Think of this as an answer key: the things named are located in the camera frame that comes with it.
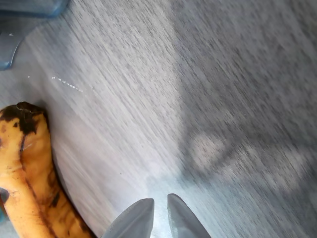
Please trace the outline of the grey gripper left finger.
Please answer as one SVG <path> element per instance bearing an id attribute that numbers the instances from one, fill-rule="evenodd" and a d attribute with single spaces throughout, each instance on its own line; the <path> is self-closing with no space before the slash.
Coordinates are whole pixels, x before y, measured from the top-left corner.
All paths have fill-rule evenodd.
<path id="1" fill-rule="evenodd" d="M 152 198 L 133 203 L 112 222 L 102 238 L 149 238 L 154 223 L 154 206 Z"/>

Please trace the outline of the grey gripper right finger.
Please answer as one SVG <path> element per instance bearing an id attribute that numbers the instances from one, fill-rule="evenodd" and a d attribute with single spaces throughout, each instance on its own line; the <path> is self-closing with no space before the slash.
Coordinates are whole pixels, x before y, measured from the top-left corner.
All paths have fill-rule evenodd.
<path id="1" fill-rule="evenodd" d="M 173 238 L 211 238 L 197 216 L 177 194 L 167 195 L 167 209 Z"/>

